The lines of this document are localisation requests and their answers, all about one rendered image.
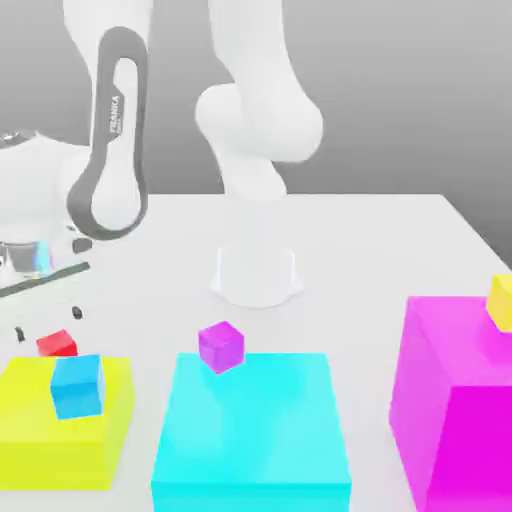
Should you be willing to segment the small yellow cube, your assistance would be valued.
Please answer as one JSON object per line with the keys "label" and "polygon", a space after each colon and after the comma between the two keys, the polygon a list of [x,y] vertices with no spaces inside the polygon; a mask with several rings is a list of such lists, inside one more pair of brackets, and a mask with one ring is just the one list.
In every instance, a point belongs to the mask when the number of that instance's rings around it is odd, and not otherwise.
{"label": "small yellow cube", "polygon": [[501,332],[512,333],[512,274],[493,277],[486,310]]}

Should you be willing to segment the large cyan box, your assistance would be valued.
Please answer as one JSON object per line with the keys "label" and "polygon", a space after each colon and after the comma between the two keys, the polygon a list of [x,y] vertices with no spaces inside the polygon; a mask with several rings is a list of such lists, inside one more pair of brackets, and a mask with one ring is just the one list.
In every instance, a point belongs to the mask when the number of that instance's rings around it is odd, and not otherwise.
{"label": "large cyan box", "polygon": [[249,353],[222,374],[178,355],[153,512],[349,512],[351,490],[326,355]]}

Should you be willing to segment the large magenta box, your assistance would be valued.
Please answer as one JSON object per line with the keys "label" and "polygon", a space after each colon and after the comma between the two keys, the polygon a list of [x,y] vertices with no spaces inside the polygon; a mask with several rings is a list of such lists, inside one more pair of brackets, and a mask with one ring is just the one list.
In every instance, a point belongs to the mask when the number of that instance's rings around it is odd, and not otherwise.
{"label": "large magenta box", "polygon": [[512,333],[485,303],[407,301],[389,422],[417,512],[512,512]]}

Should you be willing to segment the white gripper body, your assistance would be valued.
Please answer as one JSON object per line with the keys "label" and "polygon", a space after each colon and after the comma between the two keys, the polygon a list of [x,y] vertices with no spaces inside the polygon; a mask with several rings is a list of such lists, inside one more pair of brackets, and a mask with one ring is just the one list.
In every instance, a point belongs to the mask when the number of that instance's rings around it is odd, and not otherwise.
{"label": "white gripper body", "polygon": [[86,295],[91,265],[82,261],[38,278],[0,281],[0,325],[58,318]]}

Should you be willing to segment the small red cube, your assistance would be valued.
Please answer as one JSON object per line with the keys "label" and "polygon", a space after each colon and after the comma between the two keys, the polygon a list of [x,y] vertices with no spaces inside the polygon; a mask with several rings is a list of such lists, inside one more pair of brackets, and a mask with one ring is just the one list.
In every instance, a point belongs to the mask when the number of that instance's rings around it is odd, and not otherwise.
{"label": "small red cube", "polygon": [[37,339],[36,345],[38,353],[42,357],[66,357],[78,355],[76,342],[65,329]]}

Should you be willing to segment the large yellow box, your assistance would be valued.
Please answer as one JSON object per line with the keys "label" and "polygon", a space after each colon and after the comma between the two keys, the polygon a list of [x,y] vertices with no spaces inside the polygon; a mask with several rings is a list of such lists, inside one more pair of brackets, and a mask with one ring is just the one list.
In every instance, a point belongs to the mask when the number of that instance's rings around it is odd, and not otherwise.
{"label": "large yellow box", "polygon": [[127,357],[103,359],[100,416],[59,420],[50,392],[56,360],[14,357],[0,374],[0,490],[107,490],[134,409]]}

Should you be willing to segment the small blue cube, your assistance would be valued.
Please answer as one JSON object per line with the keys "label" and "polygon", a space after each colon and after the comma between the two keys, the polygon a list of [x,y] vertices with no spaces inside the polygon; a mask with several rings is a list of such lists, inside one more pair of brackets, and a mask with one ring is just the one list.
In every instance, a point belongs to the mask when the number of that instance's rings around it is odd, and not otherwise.
{"label": "small blue cube", "polygon": [[102,415],[106,383],[101,356],[57,358],[50,391],[58,420]]}

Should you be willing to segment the small purple cube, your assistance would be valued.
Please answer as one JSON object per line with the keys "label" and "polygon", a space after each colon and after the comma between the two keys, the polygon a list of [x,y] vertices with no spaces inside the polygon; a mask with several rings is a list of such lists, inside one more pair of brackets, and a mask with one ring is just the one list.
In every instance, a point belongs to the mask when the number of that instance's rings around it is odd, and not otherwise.
{"label": "small purple cube", "polygon": [[216,374],[240,365],[245,357],[244,335],[222,321],[199,331],[199,354]]}

